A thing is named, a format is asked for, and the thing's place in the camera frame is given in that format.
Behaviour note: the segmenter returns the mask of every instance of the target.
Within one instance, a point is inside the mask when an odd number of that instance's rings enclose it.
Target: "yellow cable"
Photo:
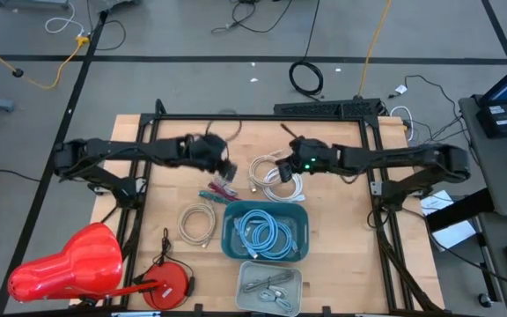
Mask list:
[[[369,58],[371,57],[371,53],[373,52],[373,47],[377,42],[378,34],[380,33],[380,29],[383,27],[383,23],[385,22],[386,14],[388,13],[388,9],[391,7],[391,0],[386,0],[386,6],[383,10],[383,14],[380,17],[380,21],[378,22],[377,30],[375,30],[375,34],[373,35],[373,41],[369,46],[369,50],[367,51],[367,57],[365,57],[365,65],[363,66],[363,75],[361,75],[361,84],[359,84],[359,92],[357,96],[361,97],[361,93],[363,92],[363,87],[365,86],[365,76],[367,75],[367,66],[369,65]]]
[[[54,83],[52,83],[51,85],[41,85],[41,84],[37,83],[36,81],[34,81],[34,79],[32,79],[30,77],[27,77],[27,76],[23,76],[23,77],[26,79],[26,81],[28,81],[29,83],[31,83],[33,85],[36,85],[37,87],[39,87],[41,89],[49,90],[49,89],[53,89],[54,87],[56,87],[56,85],[58,85],[58,82],[60,81],[60,76],[62,75],[62,69],[63,69],[63,67],[66,65],[66,63],[68,63],[77,54],[77,52],[79,52],[79,49],[84,44],[86,44],[86,43],[89,42],[89,39],[87,37],[78,36],[78,37],[76,37],[76,41],[77,41],[76,50],[74,50],[74,52],[71,53],[70,57],[68,57],[60,65],[60,67],[58,68],[58,72],[56,73],[56,78],[54,80]],[[1,58],[1,56],[0,56],[0,62],[3,65],[5,65],[5,67],[7,67],[8,69],[10,69],[11,71],[13,71],[13,72],[17,71],[17,69],[15,67],[13,67],[13,65],[9,64],[8,62],[6,62],[3,58]]]

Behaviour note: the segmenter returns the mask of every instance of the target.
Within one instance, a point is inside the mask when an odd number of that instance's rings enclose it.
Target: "blue basket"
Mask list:
[[[222,229],[221,246],[224,254],[232,259],[252,260],[242,244],[238,232],[234,226],[234,219],[242,218],[244,215],[254,209],[265,210],[269,215],[273,216],[276,221],[282,222],[289,227],[292,237],[297,242],[298,251],[290,251],[281,260],[266,259],[259,254],[256,260],[271,262],[298,262],[305,258],[308,254],[308,215],[306,210],[296,203],[273,203],[273,202],[256,202],[256,201],[237,201],[229,204],[224,212],[224,221]],[[271,251],[280,250],[285,243],[285,237],[280,232],[277,242]]]

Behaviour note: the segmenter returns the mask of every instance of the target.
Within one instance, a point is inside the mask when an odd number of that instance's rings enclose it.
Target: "wooden table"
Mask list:
[[[134,141],[139,115],[119,115],[111,139]],[[385,149],[406,147],[400,118],[381,117],[380,132]],[[247,170],[253,159],[284,149],[288,155],[290,135],[280,122],[245,121],[239,136],[229,143],[231,161],[239,169],[232,187],[242,199],[266,200],[261,191],[252,193]],[[158,137],[204,133],[204,121],[161,121]],[[286,122],[297,135],[318,138],[327,144],[362,146],[358,125],[354,122]],[[230,136],[237,122],[215,122],[212,133]],[[370,144],[373,144],[368,129]],[[105,168],[121,177],[129,174],[128,161],[107,161]],[[259,176],[272,166],[260,166]],[[393,180],[407,177],[412,169],[392,168]],[[227,258],[220,247],[221,220],[224,206],[215,204],[217,228],[206,249],[190,246],[177,230],[177,216],[189,204],[201,203],[197,195],[212,180],[212,175],[191,168],[170,169],[154,166],[151,169],[148,198],[144,210],[140,244],[136,258],[135,276],[150,267],[152,258],[160,252],[163,228],[169,229],[173,244],[171,256],[190,265],[196,277],[195,292],[178,310],[192,311],[195,303],[202,303],[204,311],[239,311],[234,296],[241,261]],[[386,313],[385,288],[378,258],[375,232],[365,221],[371,210],[367,177],[361,175],[353,185],[344,184],[337,175],[303,175],[306,200],[301,204],[310,221],[310,252],[303,261],[290,266],[303,274],[302,312],[319,313],[323,306],[331,306],[333,313]],[[291,192],[292,185],[279,185],[276,193]],[[98,196],[92,212],[92,222],[100,221],[113,207],[111,195]],[[405,207],[421,212],[420,203],[408,198]],[[120,212],[107,221],[116,232]],[[186,228],[190,233],[204,232],[207,227],[203,215],[192,216]],[[398,213],[400,236],[408,270],[434,303],[443,307],[443,299],[430,243],[423,221],[412,215]],[[403,308],[398,275],[393,272],[397,305]],[[141,294],[132,295],[129,309],[150,309]]]

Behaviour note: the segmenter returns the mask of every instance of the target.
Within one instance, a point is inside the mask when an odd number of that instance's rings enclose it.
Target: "gray tray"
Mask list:
[[[292,305],[292,312],[287,314],[280,306],[272,302],[259,300],[259,291],[244,293],[240,290],[242,284],[250,283],[256,279],[266,279],[284,271],[292,270],[294,276],[287,283],[278,284],[289,293],[287,300]],[[238,286],[236,288],[236,306],[247,311],[260,313],[273,313],[281,316],[296,316],[300,313],[300,302],[303,297],[303,275],[299,269],[283,268],[250,261],[243,262],[239,267]]]

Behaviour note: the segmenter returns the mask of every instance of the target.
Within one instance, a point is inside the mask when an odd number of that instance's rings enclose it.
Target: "black desk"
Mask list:
[[[479,108],[474,99],[460,100],[459,107],[467,123],[474,151],[488,187],[470,195],[470,198],[465,198],[463,200],[465,203],[459,209],[465,214],[470,213],[472,209],[476,209],[476,213],[486,211],[478,215],[482,236],[494,270],[497,274],[507,277],[507,257],[504,254],[504,248],[507,247],[507,138],[486,137],[476,120],[475,115]],[[499,285],[507,306],[507,283]]]

